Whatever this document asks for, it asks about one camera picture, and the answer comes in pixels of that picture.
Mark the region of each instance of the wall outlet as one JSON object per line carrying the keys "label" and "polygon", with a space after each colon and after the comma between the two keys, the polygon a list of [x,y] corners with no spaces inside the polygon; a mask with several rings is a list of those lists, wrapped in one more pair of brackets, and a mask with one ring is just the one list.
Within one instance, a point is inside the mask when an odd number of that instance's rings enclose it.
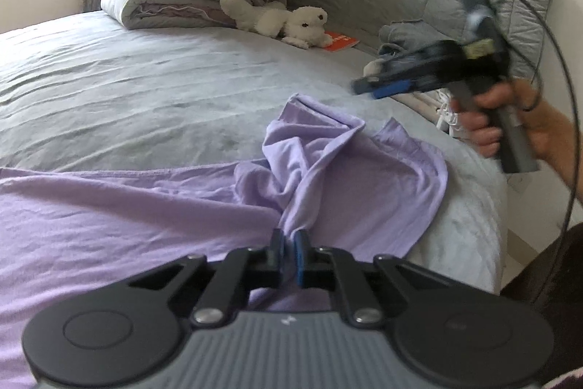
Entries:
{"label": "wall outlet", "polygon": [[508,176],[506,182],[518,195],[522,195],[532,182],[532,177],[530,174],[512,174]]}

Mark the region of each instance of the white logo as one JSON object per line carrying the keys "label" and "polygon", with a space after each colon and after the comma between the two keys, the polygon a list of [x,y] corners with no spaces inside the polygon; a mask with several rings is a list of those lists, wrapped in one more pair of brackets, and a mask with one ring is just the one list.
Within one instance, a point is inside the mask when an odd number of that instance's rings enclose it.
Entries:
{"label": "white logo", "polygon": [[282,323],[284,325],[291,325],[294,321],[297,321],[295,317],[288,315],[287,318],[282,318]]}

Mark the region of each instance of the dark pants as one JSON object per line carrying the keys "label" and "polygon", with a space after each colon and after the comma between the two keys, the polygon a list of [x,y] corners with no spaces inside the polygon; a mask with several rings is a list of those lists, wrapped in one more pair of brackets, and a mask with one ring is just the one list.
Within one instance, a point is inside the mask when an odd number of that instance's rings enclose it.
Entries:
{"label": "dark pants", "polygon": [[[529,302],[549,270],[556,242],[545,249],[502,290],[502,295]],[[539,375],[548,382],[583,367],[583,223],[567,233],[563,250],[536,309],[555,332],[555,349]]]}

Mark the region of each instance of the yellow label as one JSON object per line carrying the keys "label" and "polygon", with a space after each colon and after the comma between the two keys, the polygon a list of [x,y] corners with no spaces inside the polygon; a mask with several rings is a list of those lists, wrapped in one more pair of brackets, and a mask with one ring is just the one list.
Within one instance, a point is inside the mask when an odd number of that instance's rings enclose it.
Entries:
{"label": "yellow label", "polygon": [[476,60],[486,55],[492,55],[496,51],[494,48],[494,40],[491,38],[485,38],[470,43],[469,45],[464,45],[463,50],[466,53],[466,57],[470,60]]}

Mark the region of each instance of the hand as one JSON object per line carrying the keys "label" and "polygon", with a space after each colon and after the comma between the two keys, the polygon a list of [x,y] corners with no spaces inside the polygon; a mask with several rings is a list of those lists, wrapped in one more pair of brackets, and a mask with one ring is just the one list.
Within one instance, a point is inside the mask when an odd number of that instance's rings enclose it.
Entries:
{"label": "hand", "polygon": [[[474,97],[479,108],[495,109],[507,104],[530,105],[534,101],[536,91],[525,79],[514,81],[514,92],[508,82],[496,84],[484,94]],[[482,112],[464,112],[457,101],[452,102],[452,108],[459,113],[461,125],[469,132],[470,140],[477,145],[480,154],[484,157],[493,157],[500,149],[502,131],[489,126],[488,116]],[[518,115],[526,128],[528,138],[537,159],[549,161],[555,151],[553,144],[557,135],[567,134],[570,130],[569,120],[553,108],[545,100],[531,112],[524,112],[518,108]]]}

